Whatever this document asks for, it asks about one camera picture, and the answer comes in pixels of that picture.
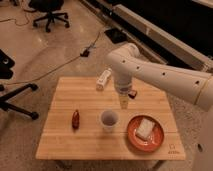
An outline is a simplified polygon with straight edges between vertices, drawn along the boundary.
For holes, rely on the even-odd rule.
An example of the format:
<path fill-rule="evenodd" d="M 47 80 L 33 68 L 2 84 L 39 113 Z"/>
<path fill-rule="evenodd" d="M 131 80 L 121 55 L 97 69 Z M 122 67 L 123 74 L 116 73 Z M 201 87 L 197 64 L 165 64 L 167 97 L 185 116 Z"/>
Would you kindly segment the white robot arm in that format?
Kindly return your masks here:
<path fill-rule="evenodd" d="M 146 62 L 139 55 L 138 47 L 127 43 L 105 57 L 115 90 L 128 94 L 135 77 L 205 110 L 192 171 L 213 171 L 213 74 Z"/>

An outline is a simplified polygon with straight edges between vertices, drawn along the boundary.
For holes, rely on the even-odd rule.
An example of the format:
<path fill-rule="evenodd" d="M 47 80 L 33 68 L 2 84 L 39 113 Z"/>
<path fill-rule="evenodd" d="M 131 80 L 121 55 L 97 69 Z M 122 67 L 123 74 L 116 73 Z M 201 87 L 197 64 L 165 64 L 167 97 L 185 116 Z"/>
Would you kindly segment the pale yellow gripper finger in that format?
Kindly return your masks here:
<path fill-rule="evenodd" d="M 127 109 L 128 108 L 128 101 L 129 101 L 129 98 L 127 95 L 125 94 L 120 94 L 119 95 L 119 101 L 120 101 L 120 107 L 122 109 Z"/>

